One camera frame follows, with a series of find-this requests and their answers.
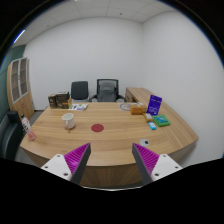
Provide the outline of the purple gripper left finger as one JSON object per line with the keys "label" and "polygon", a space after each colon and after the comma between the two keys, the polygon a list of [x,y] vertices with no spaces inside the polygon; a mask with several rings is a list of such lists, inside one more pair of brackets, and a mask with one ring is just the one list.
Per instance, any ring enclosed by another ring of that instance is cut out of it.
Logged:
{"label": "purple gripper left finger", "polygon": [[79,185],[90,154],[91,145],[87,143],[65,155],[56,154],[42,169]]}

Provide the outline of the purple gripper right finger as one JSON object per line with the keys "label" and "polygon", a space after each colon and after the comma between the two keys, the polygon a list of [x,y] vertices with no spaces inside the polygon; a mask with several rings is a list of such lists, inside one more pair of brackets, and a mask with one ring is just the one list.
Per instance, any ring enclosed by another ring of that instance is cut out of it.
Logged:
{"label": "purple gripper right finger", "polygon": [[132,154],[140,172],[143,185],[147,185],[182,169],[169,155],[155,152],[134,143]]}

